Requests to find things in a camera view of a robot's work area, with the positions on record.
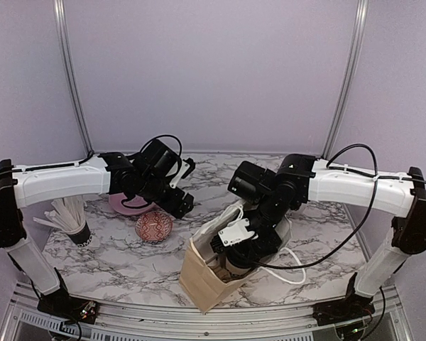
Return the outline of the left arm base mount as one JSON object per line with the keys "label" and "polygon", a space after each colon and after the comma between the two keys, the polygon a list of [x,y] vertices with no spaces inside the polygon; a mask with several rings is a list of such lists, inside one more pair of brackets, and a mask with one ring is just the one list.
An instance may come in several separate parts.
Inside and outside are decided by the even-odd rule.
{"label": "left arm base mount", "polygon": [[38,302],[38,310],[73,322],[93,325],[97,319],[99,303],[82,298],[52,301],[44,297]]}

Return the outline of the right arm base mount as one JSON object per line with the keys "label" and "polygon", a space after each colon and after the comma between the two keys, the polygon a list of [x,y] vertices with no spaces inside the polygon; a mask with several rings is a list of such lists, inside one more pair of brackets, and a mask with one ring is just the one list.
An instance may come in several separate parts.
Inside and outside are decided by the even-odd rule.
{"label": "right arm base mount", "polygon": [[375,308],[372,303],[334,300],[313,305],[312,317],[318,326],[342,323],[366,316],[372,316]]}

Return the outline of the brown paper bag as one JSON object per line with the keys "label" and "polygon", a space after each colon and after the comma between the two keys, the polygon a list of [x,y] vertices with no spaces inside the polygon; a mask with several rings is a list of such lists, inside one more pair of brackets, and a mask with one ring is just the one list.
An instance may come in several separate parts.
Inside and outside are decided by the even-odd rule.
{"label": "brown paper bag", "polygon": [[230,204],[214,219],[205,222],[187,243],[179,283],[202,314],[206,314],[260,271],[259,268],[254,269],[246,278],[225,283],[222,278],[226,258],[214,253],[210,246],[213,236],[219,230],[250,209],[251,206],[243,200]]}

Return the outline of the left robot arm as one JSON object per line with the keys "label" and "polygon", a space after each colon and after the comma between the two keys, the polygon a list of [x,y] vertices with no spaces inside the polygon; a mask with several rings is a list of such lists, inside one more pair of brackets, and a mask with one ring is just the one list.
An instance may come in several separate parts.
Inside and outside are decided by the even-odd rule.
{"label": "left robot arm", "polygon": [[14,166],[0,162],[0,248],[14,260],[48,305],[61,316],[75,311],[61,275],[50,266],[23,226],[21,208],[62,198],[89,194],[124,194],[124,202],[136,196],[155,203],[180,219],[193,208],[194,198],[178,187],[195,169],[160,137],[148,141],[139,152],[92,154],[81,161],[43,166]]}

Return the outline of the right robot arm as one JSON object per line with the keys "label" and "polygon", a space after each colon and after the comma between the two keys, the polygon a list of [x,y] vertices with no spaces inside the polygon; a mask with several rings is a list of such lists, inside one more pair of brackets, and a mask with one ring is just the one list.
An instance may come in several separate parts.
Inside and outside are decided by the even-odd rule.
{"label": "right robot arm", "polygon": [[293,153],[277,171],[242,162],[228,190],[252,208],[232,225],[235,240],[221,237],[228,264],[238,269],[269,268],[264,259],[282,243],[276,225],[288,210],[308,202],[339,202],[393,215],[386,238],[371,259],[352,276],[337,311],[354,317],[380,286],[410,256],[426,251],[426,181],[419,168],[407,173],[379,172],[339,165],[333,160]]}

